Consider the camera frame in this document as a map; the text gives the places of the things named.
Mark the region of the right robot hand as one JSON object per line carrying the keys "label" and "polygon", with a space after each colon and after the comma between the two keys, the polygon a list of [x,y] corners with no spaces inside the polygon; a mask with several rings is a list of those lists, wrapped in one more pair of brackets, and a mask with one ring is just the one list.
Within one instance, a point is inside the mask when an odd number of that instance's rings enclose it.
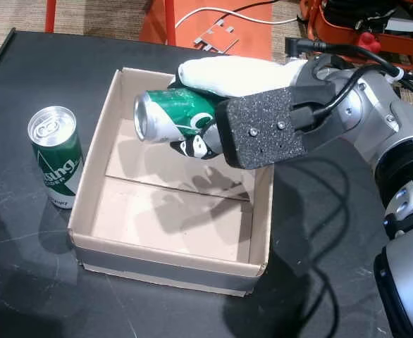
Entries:
{"label": "right robot hand", "polygon": [[[242,56],[191,59],[178,66],[168,87],[185,87],[221,101],[239,98],[294,85],[306,62],[306,59],[295,58],[280,64]],[[170,147],[182,156],[202,160],[223,153],[215,122],[208,123],[193,136],[171,142]]]}

